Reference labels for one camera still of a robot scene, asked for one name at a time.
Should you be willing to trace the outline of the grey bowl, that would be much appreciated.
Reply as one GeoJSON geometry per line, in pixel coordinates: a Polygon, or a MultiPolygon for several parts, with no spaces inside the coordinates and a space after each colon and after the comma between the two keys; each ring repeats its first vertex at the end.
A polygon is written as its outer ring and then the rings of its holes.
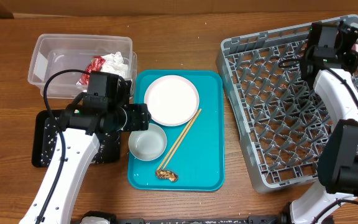
{"type": "Polygon", "coordinates": [[[148,130],[131,132],[128,146],[135,158],[142,161],[152,161],[164,153],[167,146],[167,136],[160,126],[149,124],[148,130]]]}

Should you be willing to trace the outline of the white napkin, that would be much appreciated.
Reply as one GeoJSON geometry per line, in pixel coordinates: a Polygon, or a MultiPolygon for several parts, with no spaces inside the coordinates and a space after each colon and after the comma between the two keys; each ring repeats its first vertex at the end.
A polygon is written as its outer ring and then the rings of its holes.
{"type": "Polygon", "coordinates": [[[120,75],[122,78],[129,78],[129,66],[124,63],[121,52],[103,55],[101,58],[104,59],[100,69],[101,72],[113,73],[120,75]]]}

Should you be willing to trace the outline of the brown food scrap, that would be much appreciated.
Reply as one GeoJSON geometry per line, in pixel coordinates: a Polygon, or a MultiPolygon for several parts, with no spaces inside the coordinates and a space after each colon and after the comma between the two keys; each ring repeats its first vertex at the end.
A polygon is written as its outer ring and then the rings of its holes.
{"type": "Polygon", "coordinates": [[[155,172],[157,178],[169,180],[171,182],[176,182],[178,180],[178,175],[176,175],[174,172],[170,170],[156,170],[155,172]]]}

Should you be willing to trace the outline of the red snack wrapper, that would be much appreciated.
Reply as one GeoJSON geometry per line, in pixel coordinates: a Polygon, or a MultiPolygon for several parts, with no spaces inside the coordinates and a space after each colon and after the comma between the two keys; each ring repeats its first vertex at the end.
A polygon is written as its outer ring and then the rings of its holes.
{"type": "Polygon", "coordinates": [[[105,59],[102,56],[94,56],[91,59],[91,63],[85,68],[85,72],[81,75],[81,78],[76,83],[77,85],[88,85],[90,76],[88,75],[91,72],[98,72],[101,70],[103,64],[105,63],[105,59]]]}

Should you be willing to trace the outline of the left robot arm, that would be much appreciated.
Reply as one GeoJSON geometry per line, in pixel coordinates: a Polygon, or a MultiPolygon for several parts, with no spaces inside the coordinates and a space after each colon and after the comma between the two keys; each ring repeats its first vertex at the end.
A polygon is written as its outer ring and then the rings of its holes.
{"type": "Polygon", "coordinates": [[[116,161],[121,155],[120,132],[145,131],[150,113],[146,104],[123,107],[124,124],[113,128],[87,124],[59,131],[54,153],[42,184],[21,223],[70,223],[78,192],[89,165],[102,150],[110,149],[101,162],[116,161]]]}

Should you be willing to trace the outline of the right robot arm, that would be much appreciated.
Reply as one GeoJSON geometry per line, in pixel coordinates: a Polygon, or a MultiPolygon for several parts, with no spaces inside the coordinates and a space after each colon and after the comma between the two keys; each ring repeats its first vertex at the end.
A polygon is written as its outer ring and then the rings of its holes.
{"type": "Polygon", "coordinates": [[[302,58],[301,79],[322,99],[332,121],[318,160],[318,180],[288,205],[282,223],[333,223],[332,212],[358,205],[358,23],[314,22],[302,58]]]}

